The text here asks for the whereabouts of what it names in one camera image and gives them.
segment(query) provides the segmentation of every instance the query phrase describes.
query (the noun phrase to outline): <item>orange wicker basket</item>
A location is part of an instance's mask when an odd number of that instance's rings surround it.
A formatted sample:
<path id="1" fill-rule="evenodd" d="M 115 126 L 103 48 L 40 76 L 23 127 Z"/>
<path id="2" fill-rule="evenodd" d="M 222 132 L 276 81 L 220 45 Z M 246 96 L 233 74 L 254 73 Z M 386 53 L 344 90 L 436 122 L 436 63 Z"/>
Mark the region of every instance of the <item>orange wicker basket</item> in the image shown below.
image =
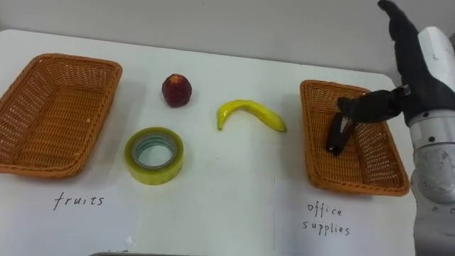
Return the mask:
<path id="1" fill-rule="evenodd" d="M 342 193 L 403 196 L 410 184 L 386 122 L 359 124 L 340 156 L 326 151 L 331 120 L 339 97 L 358 97 L 368 90 L 334 82 L 303 81 L 305 162 L 310 183 Z"/>
<path id="2" fill-rule="evenodd" d="M 35 57 L 0 99 L 0 172 L 70 178 L 84 166 L 122 76 L 115 62 Z"/>

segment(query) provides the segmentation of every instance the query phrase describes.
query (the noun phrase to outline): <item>red apple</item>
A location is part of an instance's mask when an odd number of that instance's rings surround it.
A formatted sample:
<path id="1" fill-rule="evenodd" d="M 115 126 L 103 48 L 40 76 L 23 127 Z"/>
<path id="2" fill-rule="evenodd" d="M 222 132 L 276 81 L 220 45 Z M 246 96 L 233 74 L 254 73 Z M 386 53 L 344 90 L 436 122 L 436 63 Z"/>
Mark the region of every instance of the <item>red apple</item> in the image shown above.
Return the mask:
<path id="1" fill-rule="evenodd" d="M 181 107 L 190 101 L 193 89 L 184 76 L 172 74 L 163 82 L 161 91 L 170 107 Z"/>

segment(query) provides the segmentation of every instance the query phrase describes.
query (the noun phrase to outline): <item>wall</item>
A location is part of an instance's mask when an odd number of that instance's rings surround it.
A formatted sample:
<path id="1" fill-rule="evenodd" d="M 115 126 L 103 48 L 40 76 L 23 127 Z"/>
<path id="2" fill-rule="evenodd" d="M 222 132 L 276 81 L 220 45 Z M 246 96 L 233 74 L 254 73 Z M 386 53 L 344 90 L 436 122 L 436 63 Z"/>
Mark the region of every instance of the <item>wall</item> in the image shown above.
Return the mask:
<path id="1" fill-rule="evenodd" d="M 376 0 L 1 0 L 0 26 L 396 77 Z M 396 0 L 418 28 L 455 31 L 453 0 Z"/>

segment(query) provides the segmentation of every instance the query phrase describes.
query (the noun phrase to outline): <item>banana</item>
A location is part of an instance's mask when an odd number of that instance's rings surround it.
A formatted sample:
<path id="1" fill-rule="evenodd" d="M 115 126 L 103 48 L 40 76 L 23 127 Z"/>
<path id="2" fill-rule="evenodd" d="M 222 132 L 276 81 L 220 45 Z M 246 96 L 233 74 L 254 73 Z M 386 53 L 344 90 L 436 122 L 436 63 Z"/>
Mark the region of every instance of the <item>banana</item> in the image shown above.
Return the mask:
<path id="1" fill-rule="evenodd" d="M 252 100 L 234 100 L 223 104 L 220 109 L 218 109 L 218 129 L 220 131 L 223 129 L 226 119 L 237 110 L 244 110 L 253 114 L 268 127 L 278 132 L 287 131 L 286 125 L 278 114 Z"/>

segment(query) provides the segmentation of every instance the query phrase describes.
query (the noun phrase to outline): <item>white table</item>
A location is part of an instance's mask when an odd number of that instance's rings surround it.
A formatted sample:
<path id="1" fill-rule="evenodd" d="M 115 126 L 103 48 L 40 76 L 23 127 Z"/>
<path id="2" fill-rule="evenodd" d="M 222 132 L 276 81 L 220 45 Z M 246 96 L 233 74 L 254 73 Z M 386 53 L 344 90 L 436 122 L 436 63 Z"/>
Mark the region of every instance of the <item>white table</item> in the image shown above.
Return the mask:
<path id="1" fill-rule="evenodd" d="M 85 170 L 65 181 L 0 175 L 0 255 L 83 256 L 99 251 L 185 255 L 413 255 L 416 205 L 405 197 L 347 196 L 306 180 L 299 84 L 317 79 L 391 89 L 385 75 L 110 43 L 23 31 L 0 33 L 0 94 L 30 59 L 68 53 L 114 60 L 123 68 L 114 104 Z M 190 103 L 167 107 L 171 73 L 193 85 Z M 237 98 L 280 113 L 280 134 L 238 112 L 222 132 L 218 107 Z M 410 175 L 412 145 L 402 118 L 389 122 Z M 186 147 L 182 172 L 162 186 L 135 181 L 124 145 L 136 131 L 168 127 Z M 100 206 L 55 207 L 66 198 L 103 197 Z M 342 216 L 314 217 L 325 203 Z M 303 229 L 304 221 L 316 229 Z M 319 223 L 344 227 L 319 235 Z"/>

